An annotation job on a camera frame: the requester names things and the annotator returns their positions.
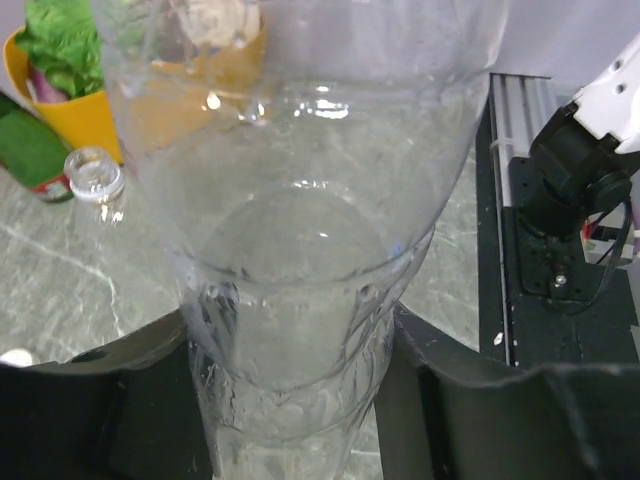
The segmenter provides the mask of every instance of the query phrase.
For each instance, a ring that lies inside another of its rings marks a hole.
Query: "bottle mouth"
[[[69,154],[64,173],[78,200],[103,203],[118,197],[124,189],[122,170],[99,147],[84,147]]]

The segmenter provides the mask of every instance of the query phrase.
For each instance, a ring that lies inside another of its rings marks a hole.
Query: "transparent plastic cup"
[[[507,0],[93,0],[183,285],[214,477],[341,478]]]

